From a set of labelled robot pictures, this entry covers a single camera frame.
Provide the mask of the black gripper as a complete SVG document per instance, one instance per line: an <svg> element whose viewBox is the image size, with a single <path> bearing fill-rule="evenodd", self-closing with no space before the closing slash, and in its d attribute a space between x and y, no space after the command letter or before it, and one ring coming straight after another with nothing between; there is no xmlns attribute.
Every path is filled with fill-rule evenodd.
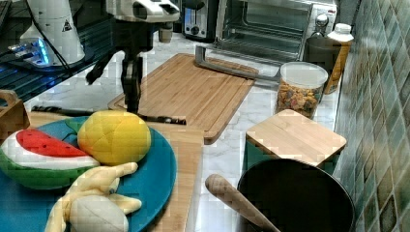
<svg viewBox="0 0 410 232"><path fill-rule="evenodd" d="M91 85L100 78L112 56L123 51L125 56L122 60L120 80L125 94L125 104L128 112L137 113L143 75L143 58L140 53L153 48L154 32L155 26L150 23L114 21L111 35L114 47L87 73L87 83Z"/></svg>

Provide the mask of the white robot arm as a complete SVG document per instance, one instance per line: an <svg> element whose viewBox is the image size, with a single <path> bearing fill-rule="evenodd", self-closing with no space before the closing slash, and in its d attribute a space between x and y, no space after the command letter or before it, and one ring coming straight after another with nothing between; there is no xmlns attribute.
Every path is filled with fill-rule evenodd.
<svg viewBox="0 0 410 232"><path fill-rule="evenodd" d="M141 98L142 52L153 48L153 34L166 35L180 17L171 0L93 0L97 9L73 17L70 0L23 0L31 25L20 36L39 54L31 62L39 68L70 70L86 57L85 44L98 45L104 56L87 73L93 84L112 56L122 51L121 84L129 112L138 111Z"/></svg>

